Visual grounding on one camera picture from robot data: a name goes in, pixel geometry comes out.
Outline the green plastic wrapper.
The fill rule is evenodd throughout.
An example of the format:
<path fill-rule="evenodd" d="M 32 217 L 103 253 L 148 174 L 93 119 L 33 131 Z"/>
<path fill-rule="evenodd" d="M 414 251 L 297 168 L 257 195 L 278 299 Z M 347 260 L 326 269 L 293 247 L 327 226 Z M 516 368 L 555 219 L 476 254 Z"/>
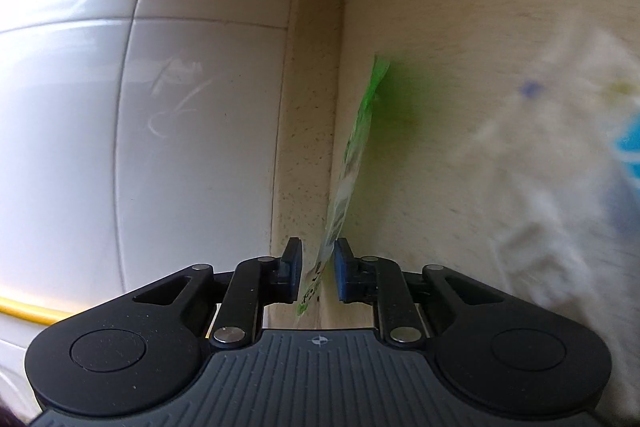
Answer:
<path fill-rule="evenodd" d="M 296 306 L 296 317 L 302 317 L 308 310 L 320 286 L 326 265 L 333 256 L 334 243 L 340 236 L 347 216 L 352 193 L 358 178 L 362 156 L 369 140 L 373 115 L 373 101 L 378 87 L 390 69 L 390 61 L 375 55 L 368 87 L 361 98 L 352 131 L 348 137 L 335 193 L 326 214 L 326 226 L 318 249 L 314 266 L 305 275 L 303 296 Z"/>

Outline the clear blue plastic wrapper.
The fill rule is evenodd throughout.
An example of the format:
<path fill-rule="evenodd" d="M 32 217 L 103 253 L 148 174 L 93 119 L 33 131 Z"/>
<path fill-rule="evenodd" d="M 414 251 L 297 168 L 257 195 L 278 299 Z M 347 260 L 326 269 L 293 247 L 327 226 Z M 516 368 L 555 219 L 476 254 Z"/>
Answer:
<path fill-rule="evenodd" d="M 589 321 L 638 320 L 639 187 L 616 146 L 638 114 L 637 53 L 571 15 L 454 153 L 509 291 Z"/>

